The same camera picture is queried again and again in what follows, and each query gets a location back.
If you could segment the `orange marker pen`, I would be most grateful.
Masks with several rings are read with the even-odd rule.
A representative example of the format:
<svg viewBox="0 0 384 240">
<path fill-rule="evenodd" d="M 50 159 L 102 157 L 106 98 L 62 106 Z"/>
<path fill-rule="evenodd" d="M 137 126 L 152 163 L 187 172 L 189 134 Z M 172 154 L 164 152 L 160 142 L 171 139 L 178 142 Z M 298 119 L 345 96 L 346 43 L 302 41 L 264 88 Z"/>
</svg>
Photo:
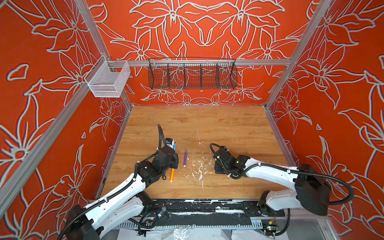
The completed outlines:
<svg viewBox="0 0 384 240">
<path fill-rule="evenodd" d="M 174 181 L 175 176 L 175 169 L 171 169 L 171 175 L 170 175 L 170 182 L 172 183 Z"/>
</svg>

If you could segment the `purple marker pen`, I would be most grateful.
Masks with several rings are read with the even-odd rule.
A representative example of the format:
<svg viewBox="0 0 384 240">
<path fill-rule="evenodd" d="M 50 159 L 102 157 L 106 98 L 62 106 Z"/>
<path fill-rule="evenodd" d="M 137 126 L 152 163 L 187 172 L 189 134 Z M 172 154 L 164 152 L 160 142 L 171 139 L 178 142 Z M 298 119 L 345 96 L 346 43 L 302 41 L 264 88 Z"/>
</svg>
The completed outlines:
<svg viewBox="0 0 384 240">
<path fill-rule="evenodd" d="M 186 167 L 188 162 L 188 147 L 185 148 L 183 166 Z"/>
</svg>

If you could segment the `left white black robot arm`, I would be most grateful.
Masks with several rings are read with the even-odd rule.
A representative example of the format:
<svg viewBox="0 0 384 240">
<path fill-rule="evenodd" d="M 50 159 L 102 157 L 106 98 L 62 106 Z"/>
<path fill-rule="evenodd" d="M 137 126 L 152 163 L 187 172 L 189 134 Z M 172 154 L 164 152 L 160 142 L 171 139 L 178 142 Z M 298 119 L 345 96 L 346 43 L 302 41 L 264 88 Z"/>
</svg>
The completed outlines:
<svg viewBox="0 0 384 240">
<path fill-rule="evenodd" d="M 102 198 L 83 208 L 73 207 L 58 239 L 100 240 L 121 223 L 149 212 L 152 199 L 145 189 L 178 165 L 175 145 L 165 145 L 152 161 L 136 163 L 134 172 Z"/>
</svg>

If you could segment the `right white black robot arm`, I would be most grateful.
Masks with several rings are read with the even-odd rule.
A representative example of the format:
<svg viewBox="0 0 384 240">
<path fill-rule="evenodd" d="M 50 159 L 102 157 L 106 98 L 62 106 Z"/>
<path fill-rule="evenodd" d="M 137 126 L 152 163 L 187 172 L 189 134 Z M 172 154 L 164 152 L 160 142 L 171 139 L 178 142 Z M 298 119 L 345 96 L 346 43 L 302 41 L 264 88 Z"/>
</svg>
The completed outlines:
<svg viewBox="0 0 384 240">
<path fill-rule="evenodd" d="M 211 144 L 215 173 L 239 180 L 256 178 L 286 187 L 282 191 L 266 190 L 257 209 L 262 216 L 274 216 L 284 209 L 304 209 L 326 216 L 330 205 L 330 186 L 324 177 L 309 165 L 286 167 L 258 161 L 249 156 L 234 157 L 225 146 Z"/>
</svg>

